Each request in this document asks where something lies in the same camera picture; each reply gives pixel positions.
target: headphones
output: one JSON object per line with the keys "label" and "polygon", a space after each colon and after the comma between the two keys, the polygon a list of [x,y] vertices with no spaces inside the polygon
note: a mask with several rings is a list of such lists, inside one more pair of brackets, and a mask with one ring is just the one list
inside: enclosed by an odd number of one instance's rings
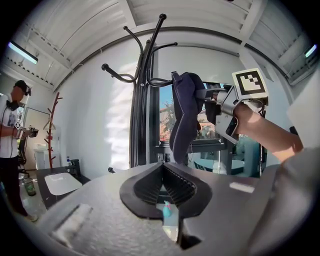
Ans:
{"label": "headphones", "polygon": [[10,102],[9,100],[6,101],[6,106],[11,110],[11,111],[15,111],[17,108],[19,108],[19,103],[14,100],[12,102]]}

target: man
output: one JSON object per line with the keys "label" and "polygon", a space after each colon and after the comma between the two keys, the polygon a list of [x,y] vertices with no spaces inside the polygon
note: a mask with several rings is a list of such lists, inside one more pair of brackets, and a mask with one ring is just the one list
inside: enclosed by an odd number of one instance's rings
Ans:
{"label": "man", "polygon": [[12,92],[0,97],[0,181],[3,183],[8,200],[14,211],[35,222],[37,215],[30,215],[23,207],[20,198],[18,144],[17,139],[26,138],[29,131],[18,130],[17,108],[24,95],[30,95],[30,88],[25,81],[15,83]]}

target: ceiling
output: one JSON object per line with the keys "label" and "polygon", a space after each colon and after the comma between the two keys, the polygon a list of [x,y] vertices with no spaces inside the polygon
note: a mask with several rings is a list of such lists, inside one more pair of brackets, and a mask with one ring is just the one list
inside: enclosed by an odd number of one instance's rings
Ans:
{"label": "ceiling", "polygon": [[293,15],[276,0],[44,0],[13,40],[31,54],[32,64],[7,49],[2,65],[48,88],[56,88],[81,61],[101,47],[152,29],[159,14],[162,27],[202,28],[254,47],[294,80],[310,69],[304,52],[312,42]]}

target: black pants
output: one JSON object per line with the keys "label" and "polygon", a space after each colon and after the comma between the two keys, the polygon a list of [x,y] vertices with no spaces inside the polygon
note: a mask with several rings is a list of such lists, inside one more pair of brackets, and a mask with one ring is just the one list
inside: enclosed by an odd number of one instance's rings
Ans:
{"label": "black pants", "polygon": [[20,198],[19,187],[19,170],[18,170],[18,157],[0,158],[0,181],[2,181],[6,195],[13,209],[27,216],[27,212],[22,204]]}

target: human arm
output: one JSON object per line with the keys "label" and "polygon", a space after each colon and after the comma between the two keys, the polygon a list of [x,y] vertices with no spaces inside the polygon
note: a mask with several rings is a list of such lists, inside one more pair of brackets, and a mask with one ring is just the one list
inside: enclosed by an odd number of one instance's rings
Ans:
{"label": "human arm", "polygon": [[299,136],[292,134],[241,103],[234,115],[238,119],[236,133],[248,135],[272,152],[282,163],[303,149]]}
{"label": "human arm", "polygon": [[8,127],[0,124],[1,137],[13,136],[15,138],[20,137],[22,133],[21,140],[24,140],[29,136],[29,130],[17,130],[15,127]]}
{"label": "human arm", "polygon": [[14,136],[16,137],[18,134],[18,130],[15,127],[8,127],[0,124],[1,137]]}

